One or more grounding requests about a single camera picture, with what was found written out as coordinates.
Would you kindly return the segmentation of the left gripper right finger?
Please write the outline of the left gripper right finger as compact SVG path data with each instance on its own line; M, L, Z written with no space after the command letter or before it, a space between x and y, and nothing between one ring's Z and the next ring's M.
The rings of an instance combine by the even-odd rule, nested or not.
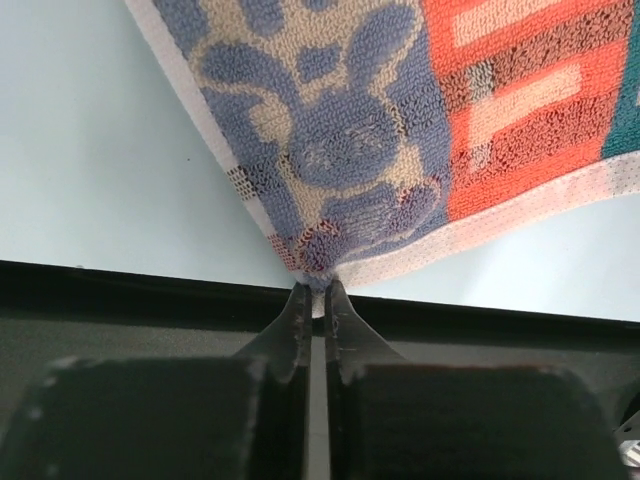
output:
M592 394L553 367L416 364L325 293L335 479L624 479Z

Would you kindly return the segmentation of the striped rabbit text towel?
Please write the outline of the striped rabbit text towel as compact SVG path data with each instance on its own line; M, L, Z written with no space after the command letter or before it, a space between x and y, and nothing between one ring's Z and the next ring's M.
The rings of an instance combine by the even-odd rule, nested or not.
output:
M131 1L285 267L393 278L639 190L635 1Z

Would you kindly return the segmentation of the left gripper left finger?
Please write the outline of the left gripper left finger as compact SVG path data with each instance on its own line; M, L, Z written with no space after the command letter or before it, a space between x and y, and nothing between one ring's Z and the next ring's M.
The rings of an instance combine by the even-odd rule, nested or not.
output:
M1 441L5 479L301 479L311 293L226 357L60 359Z

